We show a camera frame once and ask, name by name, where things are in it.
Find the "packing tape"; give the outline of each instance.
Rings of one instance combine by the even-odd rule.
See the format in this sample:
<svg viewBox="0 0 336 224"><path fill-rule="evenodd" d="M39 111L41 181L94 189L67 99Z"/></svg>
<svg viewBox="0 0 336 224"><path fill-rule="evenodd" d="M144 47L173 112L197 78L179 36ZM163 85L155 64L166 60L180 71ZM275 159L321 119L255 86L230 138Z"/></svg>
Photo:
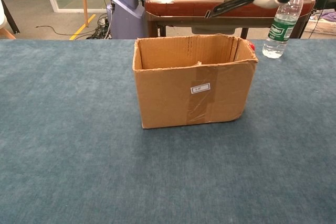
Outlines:
<svg viewBox="0 0 336 224"><path fill-rule="evenodd" d="M209 110L214 102L217 74L216 66L195 67L196 80L191 82L186 124L200 124L210 120Z"/></svg>

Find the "white label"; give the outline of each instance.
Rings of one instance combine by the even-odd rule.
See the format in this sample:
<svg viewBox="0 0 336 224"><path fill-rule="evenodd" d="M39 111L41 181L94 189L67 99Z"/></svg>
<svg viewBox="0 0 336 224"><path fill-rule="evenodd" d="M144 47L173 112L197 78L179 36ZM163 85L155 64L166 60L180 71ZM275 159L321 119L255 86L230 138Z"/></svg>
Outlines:
<svg viewBox="0 0 336 224"><path fill-rule="evenodd" d="M191 89L191 94L200 93L200 92L203 92L203 91L206 91L206 90L210 90L210 83L195 86L195 87L192 87L190 89Z"/></svg>

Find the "white chair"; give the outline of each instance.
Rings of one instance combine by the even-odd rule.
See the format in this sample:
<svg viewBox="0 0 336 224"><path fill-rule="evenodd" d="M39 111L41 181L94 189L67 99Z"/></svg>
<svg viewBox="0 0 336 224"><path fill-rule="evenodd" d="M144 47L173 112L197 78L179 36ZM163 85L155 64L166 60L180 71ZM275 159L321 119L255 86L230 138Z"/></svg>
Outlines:
<svg viewBox="0 0 336 224"><path fill-rule="evenodd" d="M13 34L11 34L5 27L7 25L7 18L4 13L4 8L0 1L0 34L4 35L8 39L16 39Z"/></svg>

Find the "gray floor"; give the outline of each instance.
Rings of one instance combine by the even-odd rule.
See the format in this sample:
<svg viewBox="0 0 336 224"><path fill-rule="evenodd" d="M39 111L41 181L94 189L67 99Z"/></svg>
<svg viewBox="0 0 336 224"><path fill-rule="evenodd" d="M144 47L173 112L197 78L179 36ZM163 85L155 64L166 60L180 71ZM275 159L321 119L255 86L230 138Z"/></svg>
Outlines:
<svg viewBox="0 0 336 224"><path fill-rule="evenodd" d="M54 13L49 0L4 0L9 8L20 34L18 39L69 39L71 36L62 36L55 34L48 27L36 28L36 26L53 26L56 32L63 34L75 33L84 23L83 13ZM97 20L101 13L96 14L88 28L84 32L94 30L97 26ZM252 28L249 30L248 39L265 39L268 28ZM235 36L239 36L241 28L236 29ZM167 36L187 36L192 35L188 27L167 27ZM312 39L334 39L336 36L326 34L311 34L305 32L303 38Z"/></svg>

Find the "blue machine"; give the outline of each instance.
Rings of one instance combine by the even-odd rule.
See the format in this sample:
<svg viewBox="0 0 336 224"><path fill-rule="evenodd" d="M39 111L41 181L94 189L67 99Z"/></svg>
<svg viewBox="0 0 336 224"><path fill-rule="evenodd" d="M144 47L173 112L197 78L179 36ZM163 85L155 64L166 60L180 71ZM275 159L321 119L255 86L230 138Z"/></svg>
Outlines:
<svg viewBox="0 0 336 224"><path fill-rule="evenodd" d="M107 6L112 39L136 39L148 36L145 9L139 0L112 0Z"/></svg>

